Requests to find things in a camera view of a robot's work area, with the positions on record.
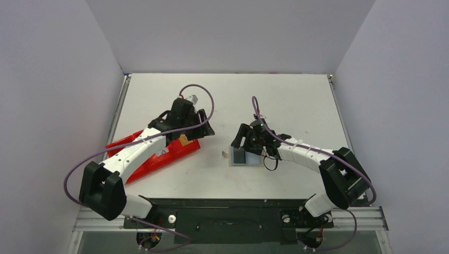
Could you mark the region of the grey credit card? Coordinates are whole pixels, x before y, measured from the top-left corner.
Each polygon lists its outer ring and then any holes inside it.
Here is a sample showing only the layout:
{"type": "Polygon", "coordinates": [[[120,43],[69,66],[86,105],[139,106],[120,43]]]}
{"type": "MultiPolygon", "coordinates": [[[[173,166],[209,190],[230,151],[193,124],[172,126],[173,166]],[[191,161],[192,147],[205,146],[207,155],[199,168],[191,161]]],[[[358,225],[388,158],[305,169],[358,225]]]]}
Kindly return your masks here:
{"type": "Polygon", "coordinates": [[[243,148],[232,148],[231,164],[233,166],[245,166],[246,165],[246,152],[243,148]]]}

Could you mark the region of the beige card holder wallet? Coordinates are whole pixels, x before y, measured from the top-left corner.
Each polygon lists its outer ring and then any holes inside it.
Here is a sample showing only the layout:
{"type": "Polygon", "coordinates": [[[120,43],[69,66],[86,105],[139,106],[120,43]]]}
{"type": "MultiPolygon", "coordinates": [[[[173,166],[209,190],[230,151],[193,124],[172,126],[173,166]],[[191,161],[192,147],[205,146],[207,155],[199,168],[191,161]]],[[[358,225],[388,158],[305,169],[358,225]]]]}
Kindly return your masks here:
{"type": "Polygon", "coordinates": [[[243,148],[228,147],[222,150],[222,156],[228,160],[229,167],[261,166],[262,156],[245,151],[243,148]]]}

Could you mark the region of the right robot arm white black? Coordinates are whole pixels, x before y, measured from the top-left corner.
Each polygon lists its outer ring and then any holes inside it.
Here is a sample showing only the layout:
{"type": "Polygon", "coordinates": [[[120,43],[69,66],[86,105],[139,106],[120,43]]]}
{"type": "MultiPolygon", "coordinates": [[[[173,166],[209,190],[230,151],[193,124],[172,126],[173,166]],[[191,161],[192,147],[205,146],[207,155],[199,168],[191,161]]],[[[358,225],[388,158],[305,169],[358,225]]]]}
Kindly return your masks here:
{"type": "Polygon", "coordinates": [[[348,209],[370,187],[370,179],[350,149],[312,147],[290,135],[267,129],[264,120],[242,123],[231,146],[255,155],[294,162],[320,174],[324,191],[308,198],[298,212],[300,222],[306,226],[314,225],[321,215],[332,209],[348,209]]]}

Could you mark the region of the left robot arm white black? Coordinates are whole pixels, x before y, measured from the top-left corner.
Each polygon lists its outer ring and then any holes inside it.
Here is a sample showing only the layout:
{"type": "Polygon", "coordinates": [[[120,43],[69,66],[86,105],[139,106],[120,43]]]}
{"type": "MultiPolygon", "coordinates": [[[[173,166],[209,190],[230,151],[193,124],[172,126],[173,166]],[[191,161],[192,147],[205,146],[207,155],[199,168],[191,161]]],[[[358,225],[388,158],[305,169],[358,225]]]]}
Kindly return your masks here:
{"type": "Polygon", "coordinates": [[[172,108],[152,120],[141,134],[113,157],[85,166],[79,201],[108,221],[119,215],[137,217],[146,228],[157,223],[158,213],[146,199],[128,195],[125,183],[154,154],[185,136],[196,140],[214,135],[205,110],[196,110],[198,98],[177,98],[172,108]]]}

